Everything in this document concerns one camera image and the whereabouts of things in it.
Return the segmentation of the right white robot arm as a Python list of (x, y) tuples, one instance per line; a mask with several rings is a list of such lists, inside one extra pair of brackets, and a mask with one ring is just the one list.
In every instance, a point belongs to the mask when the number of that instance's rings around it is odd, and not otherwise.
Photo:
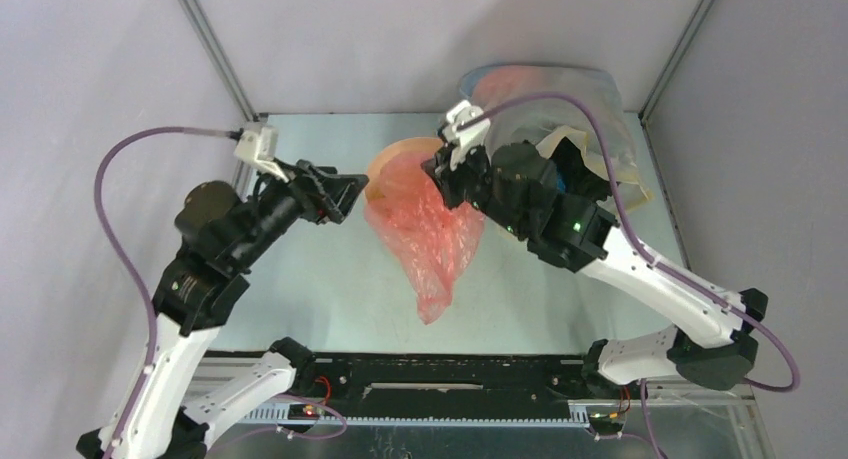
[(670, 321), (653, 334), (595, 341), (581, 371), (588, 393), (606, 397), (619, 386), (675, 375), (726, 391), (753, 369), (758, 343), (752, 326), (700, 291), (717, 294), (757, 320), (766, 311), (765, 294), (722, 291), (651, 250), (639, 252), (612, 213), (561, 191), (555, 164), (529, 143), (504, 146), (492, 157), (477, 146), (452, 168), (454, 150), (444, 146), (421, 165), (448, 208), (471, 206), (539, 260), (609, 284)]

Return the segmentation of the large translucent storage bag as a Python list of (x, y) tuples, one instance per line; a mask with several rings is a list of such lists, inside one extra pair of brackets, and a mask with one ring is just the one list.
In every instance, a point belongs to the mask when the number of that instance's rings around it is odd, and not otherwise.
[[(498, 113), (491, 119), (486, 150), (492, 154), (507, 144), (529, 142), (550, 159), (558, 143), (567, 138), (579, 148), (585, 165), (607, 180), (604, 157), (609, 157), (626, 212), (653, 200), (636, 163), (621, 95), (609, 73), (580, 67), (492, 65), (468, 72), (460, 80), (459, 91), (485, 111), (540, 93), (572, 97), (583, 107), (557, 97), (531, 100)], [(617, 211), (611, 196), (598, 203)]]

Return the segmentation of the red plastic trash bag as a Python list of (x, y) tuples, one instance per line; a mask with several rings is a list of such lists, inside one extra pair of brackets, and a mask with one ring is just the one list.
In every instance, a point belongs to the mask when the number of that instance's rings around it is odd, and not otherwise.
[(366, 202), (364, 210), (366, 222), (399, 260), (424, 324), (438, 320), (452, 304), (455, 282), (471, 264), (484, 232), (484, 217), (472, 206), (445, 207), (421, 168), (430, 158), (384, 172), (384, 196)]

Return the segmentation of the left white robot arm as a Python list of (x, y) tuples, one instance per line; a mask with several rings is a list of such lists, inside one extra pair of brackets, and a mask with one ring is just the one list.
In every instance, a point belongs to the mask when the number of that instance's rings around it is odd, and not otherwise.
[(316, 382), (314, 354), (292, 338), (275, 341), (258, 364), (204, 397), (186, 402), (192, 377), (248, 289), (252, 266), (297, 221), (339, 224), (368, 184), (301, 160), (291, 179), (269, 177), (248, 199), (223, 181), (195, 187), (176, 216), (181, 246), (150, 298), (152, 350), (124, 408), (83, 434), (85, 458), (202, 458), (262, 402), (304, 395)]

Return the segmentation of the beige plastic trash bin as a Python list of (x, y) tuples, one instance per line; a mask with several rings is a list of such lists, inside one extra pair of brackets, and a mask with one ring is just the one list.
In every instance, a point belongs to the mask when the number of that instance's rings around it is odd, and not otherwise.
[(381, 150), (366, 168), (369, 183), (364, 190), (367, 203), (384, 196), (381, 175), (397, 169), (400, 164), (421, 157), (430, 158), (442, 141), (435, 137), (412, 137), (394, 142)]

